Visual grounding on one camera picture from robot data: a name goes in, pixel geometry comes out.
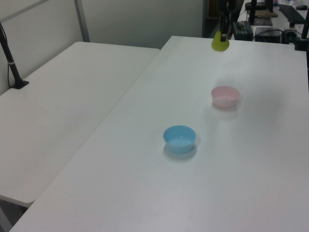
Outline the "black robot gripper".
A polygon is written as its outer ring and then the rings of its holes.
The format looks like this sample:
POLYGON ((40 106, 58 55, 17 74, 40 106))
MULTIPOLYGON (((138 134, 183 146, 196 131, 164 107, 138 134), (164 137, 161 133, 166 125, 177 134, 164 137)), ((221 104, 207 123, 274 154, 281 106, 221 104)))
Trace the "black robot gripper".
POLYGON ((220 41, 228 39, 231 15, 237 9, 238 3, 236 0, 217 0, 217 11, 220 12, 220 41))

